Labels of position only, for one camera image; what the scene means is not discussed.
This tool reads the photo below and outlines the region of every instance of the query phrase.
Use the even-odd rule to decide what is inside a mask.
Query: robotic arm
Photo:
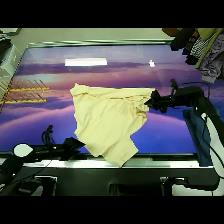
[[[214,190],[192,189],[186,182],[181,180],[178,184],[178,181],[175,180],[175,184],[172,186],[172,195],[224,195],[224,122],[216,113],[215,107],[209,99],[204,96],[200,87],[179,88],[175,80],[171,80],[171,82],[173,87],[171,95],[160,96],[158,91],[155,90],[151,99],[145,104],[155,110],[160,110],[162,113],[166,113],[168,107],[193,107],[195,114],[201,117],[207,125],[211,138],[210,155],[215,171],[219,176],[219,183]]]

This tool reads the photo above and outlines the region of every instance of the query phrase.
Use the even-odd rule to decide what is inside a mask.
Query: table
[[[0,114],[0,151],[11,151],[18,143],[41,145],[41,134],[53,125],[53,137],[61,144],[75,137],[76,121],[70,89],[75,83],[111,88],[156,88],[171,92],[170,80],[200,82],[201,74],[185,63],[181,51],[166,43],[110,46],[57,46],[27,48],[13,80],[42,80],[50,91],[47,103],[5,105]],[[65,66],[65,59],[106,58],[106,66]],[[211,89],[211,101],[224,117],[223,81]],[[131,136],[142,154],[195,154],[196,150],[182,111],[166,114],[150,110],[148,121]]]

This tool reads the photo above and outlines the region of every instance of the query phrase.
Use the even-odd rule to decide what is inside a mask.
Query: pile of clothes
[[[186,63],[201,71],[203,81],[224,79],[224,28],[177,28],[175,36],[171,50],[183,49]]]
[[[0,64],[2,63],[6,50],[11,46],[11,39],[0,30]]]

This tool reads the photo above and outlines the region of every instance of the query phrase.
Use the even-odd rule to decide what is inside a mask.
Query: large screen
[[[66,59],[106,58],[107,65],[65,66]],[[14,80],[42,80],[50,87],[47,103],[5,104],[0,114],[0,151],[12,151],[19,143],[42,145],[41,134],[53,125],[57,144],[75,137],[76,120],[70,89],[75,83],[110,88],[156,88],[161,95],[171,92],[171,79],[179,84],[200,82],[201,74],[185,63],[181,51],[169,45],[73,46],[30,48],[23,55]],[[224,115],[223,81],[211,89],[211,101]],[[148,121],[131,138],[144,154],[195,153],[195,146],[183,118],[183,110],[166,114],[150,110]]]

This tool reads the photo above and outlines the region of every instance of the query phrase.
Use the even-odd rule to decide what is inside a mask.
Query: dark blue cloth
[[[195,115],[193,110],[185,110],[183,111],[183,115],[196,147],[199,165],[212,166],[213,164],[210,156],[210,148],[202,138],[204,120]],[[204,131],[204,139],[210,145],[211,138],[207,126]]]

